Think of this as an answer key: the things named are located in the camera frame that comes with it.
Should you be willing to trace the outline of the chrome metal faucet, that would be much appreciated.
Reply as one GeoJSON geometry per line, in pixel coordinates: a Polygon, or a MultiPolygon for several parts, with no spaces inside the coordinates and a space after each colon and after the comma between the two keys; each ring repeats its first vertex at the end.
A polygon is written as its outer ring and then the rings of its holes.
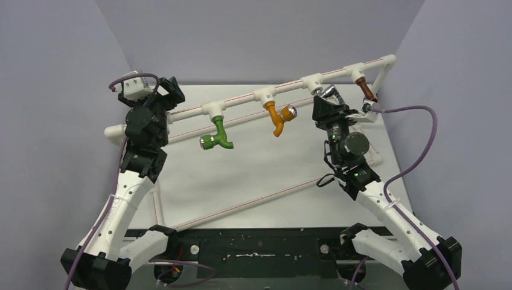
{"type": "Polygon", "coordinates": [[[312,95],[324,99],[334,98],[339,105],[345,104],[345,100],[342,98],[339,90],[335,85],[329,85],[326,88],[317,88],[312,92],[312,95]]]}

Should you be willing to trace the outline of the white pvc pipe frame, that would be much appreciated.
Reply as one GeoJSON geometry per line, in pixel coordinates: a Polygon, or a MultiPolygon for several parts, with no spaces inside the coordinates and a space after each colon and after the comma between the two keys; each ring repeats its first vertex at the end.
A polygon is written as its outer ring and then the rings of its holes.
{"type": "Polygon", "coordinates": [[[224,216],[237,210],[291,194],[293,174],[298,179],[309,176],[298,165],[311,161],[307,151],[319,138],[307,118],[313,107],[309,83],[325,88],[332,80],[378,69],[376,85],[381,85],[395,62],[390,54],[280,85],[184,86],[187,104],[168,113],[163,172],[133,225],[152,214],[158,225],[177,227],[191,222],[201,210],[211,212],[212,221],[221,224],[224,216]],[[275,126],[263,107],[271,101],[278,113],[286,105],[298,112],[279,137],[273,135],[275,126]],[[211,120],[219,115],[234,148],[203,150],[200,137],[216,134],[211,120]]]}

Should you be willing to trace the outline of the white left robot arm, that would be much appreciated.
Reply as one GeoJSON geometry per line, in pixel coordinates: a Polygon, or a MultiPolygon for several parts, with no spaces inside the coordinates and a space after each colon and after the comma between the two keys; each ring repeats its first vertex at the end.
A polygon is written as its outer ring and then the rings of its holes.
{"type": "Polygon", "coordinates": [[[112,82],[119,101],[128,105],[115,182],[103,211],[88,235],[61,256],[68,277],[65,289],[126,289],[132,274],[156,255],[174,258],[179,243],[174,229],[150,227],[142,238],[124,245],[126,231],[145,195],[157,182],[168,144],[168,113],[185,101],[174,77],[146,83],[147,74],[132,72],[112,82]]]}

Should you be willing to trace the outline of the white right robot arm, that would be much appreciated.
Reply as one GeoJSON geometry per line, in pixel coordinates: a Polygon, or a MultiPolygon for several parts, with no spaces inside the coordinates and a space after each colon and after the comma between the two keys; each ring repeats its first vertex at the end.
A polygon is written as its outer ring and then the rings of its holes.
{"type": "Polygon", "coordinates": [[[356,123],[353,113],[346,104],[332,103],[319,96],[313,99],[313,121],[327,134],[324,162],[331,168],[330,180],[377,218],[392,239],[357,223],[341,232],[340,252],[348,258],[359,254],[378,261],[401,275],[409,289],[458,289],[460,243],[431,230],[389,192],[389,184],[381,180],[365,159],[370,148],[367,137],[350,131],[356,123]]]}

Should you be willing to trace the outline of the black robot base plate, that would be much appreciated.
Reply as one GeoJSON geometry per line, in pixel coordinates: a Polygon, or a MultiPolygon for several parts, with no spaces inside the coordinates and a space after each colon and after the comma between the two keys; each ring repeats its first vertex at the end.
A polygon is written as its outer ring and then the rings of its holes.
{"type": "Polygon", "coordinates": [[[350,277],[362,255],[343,248],[342,227],[189,229],[158,259],[198,262],[218,278],[350,277]]]}

